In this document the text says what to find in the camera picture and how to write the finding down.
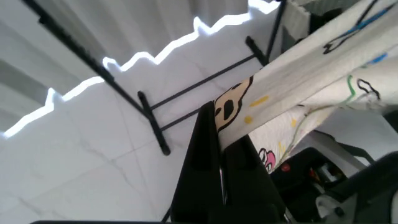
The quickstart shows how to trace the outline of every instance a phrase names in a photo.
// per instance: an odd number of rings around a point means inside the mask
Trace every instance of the patterned fabric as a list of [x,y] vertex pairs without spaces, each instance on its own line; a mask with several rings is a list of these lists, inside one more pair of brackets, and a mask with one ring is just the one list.
[[398,7],[360,2],[215,100],[221,148],[249,134],[271,172],[336,108],[398,104]]

